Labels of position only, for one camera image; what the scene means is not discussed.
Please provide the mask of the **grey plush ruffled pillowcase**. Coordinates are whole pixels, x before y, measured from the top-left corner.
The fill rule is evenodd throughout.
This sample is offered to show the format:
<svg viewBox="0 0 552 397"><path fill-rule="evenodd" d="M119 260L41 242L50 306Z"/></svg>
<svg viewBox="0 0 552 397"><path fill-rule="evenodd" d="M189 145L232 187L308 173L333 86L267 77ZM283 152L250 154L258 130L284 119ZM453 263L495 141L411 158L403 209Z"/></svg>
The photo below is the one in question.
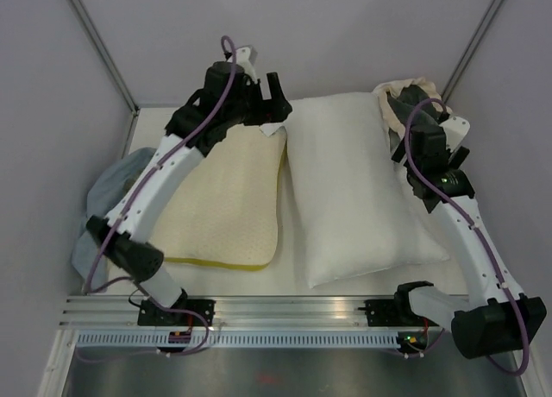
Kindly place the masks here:
<svg viewBox="0 0 552 397"><path fill-rule="evenodd" d="M405 136L405 125L412 110L425 99L442 99L435 83L424 77L379 84L373 89L373 95L379 102L391 153Z"/></svg>

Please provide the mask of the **white pillow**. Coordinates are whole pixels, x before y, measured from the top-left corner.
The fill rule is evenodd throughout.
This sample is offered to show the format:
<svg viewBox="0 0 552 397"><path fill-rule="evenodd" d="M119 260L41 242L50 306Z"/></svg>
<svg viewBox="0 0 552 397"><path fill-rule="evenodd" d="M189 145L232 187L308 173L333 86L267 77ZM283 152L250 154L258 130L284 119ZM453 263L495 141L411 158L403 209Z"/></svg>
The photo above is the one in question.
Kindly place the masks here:
<svg viewBox="0 0 552 397"><path fill-rule="evenodd" d="M405 196L372 93L294 100L283 126L308 287L449 259Z"/></svg>

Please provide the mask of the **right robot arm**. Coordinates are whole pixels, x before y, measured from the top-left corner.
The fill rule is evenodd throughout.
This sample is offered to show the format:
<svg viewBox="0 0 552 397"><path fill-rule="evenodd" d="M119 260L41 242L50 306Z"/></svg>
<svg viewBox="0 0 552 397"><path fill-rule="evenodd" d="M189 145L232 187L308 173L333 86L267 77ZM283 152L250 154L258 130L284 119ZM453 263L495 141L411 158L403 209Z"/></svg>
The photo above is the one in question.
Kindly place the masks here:
<svg viewBox="0 0 552 397"><path fill-rule="evenodd" d="M451 332L467 359L529 351L547 315L539 297L528 297L511 277L488 238L474 189L459 168L443 127L417 125L405 135L406 181L441 230L467 286L457 299L424 281L398 286L393 314L402 324L426 318Z"/></svg>

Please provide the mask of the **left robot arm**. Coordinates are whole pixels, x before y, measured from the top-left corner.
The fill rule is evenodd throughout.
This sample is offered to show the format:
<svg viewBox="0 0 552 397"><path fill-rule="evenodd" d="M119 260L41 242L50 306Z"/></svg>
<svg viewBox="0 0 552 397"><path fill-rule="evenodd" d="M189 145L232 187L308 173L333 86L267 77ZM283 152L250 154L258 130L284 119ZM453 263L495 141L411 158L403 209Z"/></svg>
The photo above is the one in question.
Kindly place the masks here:
<svg viewBox="0 0 552 397"><path fill-rule="evenodd" d="M121 203L85 225L98 247L125 271L169 325L187 316L187 293L166 271L164 255L148 238L160 214L184 178L237 124L261 126L285 121L292 112L279 75L267 74L269 98L245 64L217 61L206 71L204 84L171 116L159 147Z"/></svg>

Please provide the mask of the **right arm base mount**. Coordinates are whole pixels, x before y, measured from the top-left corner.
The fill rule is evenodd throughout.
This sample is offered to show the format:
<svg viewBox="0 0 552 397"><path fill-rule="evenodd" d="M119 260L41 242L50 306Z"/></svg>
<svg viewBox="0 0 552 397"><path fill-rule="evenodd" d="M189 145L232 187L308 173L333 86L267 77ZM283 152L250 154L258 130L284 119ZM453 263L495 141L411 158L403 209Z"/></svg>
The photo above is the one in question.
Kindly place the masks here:
<svg viewBox="0 0 552 397"><path fill-rule="evenodd" d="M404 327L414 323L403 316L393 299L367 299L361 310L371 327Z"/></svg>

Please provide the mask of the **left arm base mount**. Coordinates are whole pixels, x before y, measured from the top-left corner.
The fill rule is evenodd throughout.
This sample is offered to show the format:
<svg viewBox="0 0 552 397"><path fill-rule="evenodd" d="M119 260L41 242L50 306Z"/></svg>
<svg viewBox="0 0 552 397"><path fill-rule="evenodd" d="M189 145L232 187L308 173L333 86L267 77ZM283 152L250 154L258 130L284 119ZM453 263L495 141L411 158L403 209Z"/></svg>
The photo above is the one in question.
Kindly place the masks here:
<svg viewBox="0 0 552 397"><path fill-rule="evenodd" d="M213 299L187 299L171 311L160 309L151 300L140 303L139 326L212 326L216 302Z"/></svg>

